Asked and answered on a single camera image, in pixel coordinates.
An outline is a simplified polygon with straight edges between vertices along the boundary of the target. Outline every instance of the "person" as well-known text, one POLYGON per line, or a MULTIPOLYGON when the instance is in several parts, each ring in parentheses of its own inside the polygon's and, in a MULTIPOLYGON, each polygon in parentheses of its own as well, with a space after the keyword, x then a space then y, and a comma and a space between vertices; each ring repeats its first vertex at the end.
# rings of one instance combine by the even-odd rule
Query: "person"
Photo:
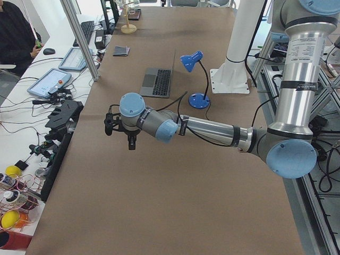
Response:
POLYGON ((36 46, 31 26, 20 9, 0 0, 0 62, 15 64, 16 68, 11 69, 11 72, 21 76, 40 50, 36 46))

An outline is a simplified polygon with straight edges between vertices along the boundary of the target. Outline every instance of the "robotic arm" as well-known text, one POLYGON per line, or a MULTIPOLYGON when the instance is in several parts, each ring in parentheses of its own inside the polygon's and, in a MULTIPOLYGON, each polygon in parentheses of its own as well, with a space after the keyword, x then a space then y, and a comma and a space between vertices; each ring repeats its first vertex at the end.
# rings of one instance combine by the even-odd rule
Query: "robotic arm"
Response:
POLYGON ((107 114, 106 133, 110 135, 118 125, 116 131, 128 135, 130 149, 134 149, 140 130, 163 142, 169 142, 176 132, 194 134, 257 155, 284 178, 308 174, 317 158, 310 144, 310 112, 325 40, 336 29, 339 12, 338 0, 274 1, 272 31, 285 32, 290 41, 275 120, 267 131, 178 116, 167 110, 158 112, 146 107, 139 94, 128 93, 121 99, 120 116, 114 119, 113 114, 107 114))

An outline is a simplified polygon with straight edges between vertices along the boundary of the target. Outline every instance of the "blue desk lamp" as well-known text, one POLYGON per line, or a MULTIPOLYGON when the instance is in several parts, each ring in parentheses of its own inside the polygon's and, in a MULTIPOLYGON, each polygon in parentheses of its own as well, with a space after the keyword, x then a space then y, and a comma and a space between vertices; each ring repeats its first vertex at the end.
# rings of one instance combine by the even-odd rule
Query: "blue desk lamp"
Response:
POLYGON ((210 99, 207 96, 208 87, 209 87, 209 78, 208 78, 207 70, 204 68, 204 66, 201 63, 202 58, 203 58, 203 53, 200 51, 197 51, 192 55, 181 56, 181 62, 189 73, 193 70, 193 68, 195 67, 195 64, 198 62, 200 63, 201 67, 203 68, 206 74, 206 78, 207 78, 206 92, 204 94, 194 93, 189 97, 189 104, 196 109, 204 109, 208 107, 210 104, 210 99))

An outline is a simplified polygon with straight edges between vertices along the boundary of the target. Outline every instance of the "brown table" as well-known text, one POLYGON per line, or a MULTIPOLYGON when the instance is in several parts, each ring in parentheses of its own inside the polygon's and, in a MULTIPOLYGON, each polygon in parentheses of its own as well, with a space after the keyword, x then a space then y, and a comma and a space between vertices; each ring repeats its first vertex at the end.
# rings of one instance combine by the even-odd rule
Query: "brown table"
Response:
MULTIPOLYGON (((108 106, 139 92, 147 67, 171 67, 174 50, 170 99, 146 103, 204 92, 203 70, 188 73, 179 56, 201 50, 206 69, 218 68, 233 21, 227 8, 148 7, 134 34, 117 26, 27 255, 303 254, 282 179, 259 158, 191 136, 163 144, 144 132, 128 151, 125 134, 104 134, 108 106), (113 57, 115 45, 131 47, 129 56, 113 57)), ((209 96, 211 120, 250 126, 255 89, 209 96)), ((205 118, 187 97, 181 113, 205 118)), ((259 114, 256 126, 264 123, 259 114)))

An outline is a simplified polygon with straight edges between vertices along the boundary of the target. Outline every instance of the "yellow egg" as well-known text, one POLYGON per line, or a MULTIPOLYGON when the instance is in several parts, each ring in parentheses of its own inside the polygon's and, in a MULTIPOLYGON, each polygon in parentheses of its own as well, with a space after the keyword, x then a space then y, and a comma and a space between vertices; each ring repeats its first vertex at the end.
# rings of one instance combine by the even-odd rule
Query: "yellow egg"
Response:
POLYGON ((17 166, 9 166, 8 168, 6 168, 5 173, 13 178, 21 176, 21 170, 17 166))
POLYGON ((8 211, 2 216, 1 219, 1 226, 3 228, 10 228, 15 225, 15 223, 19 219, 19 212, 14 210, 14 211, 8 211))

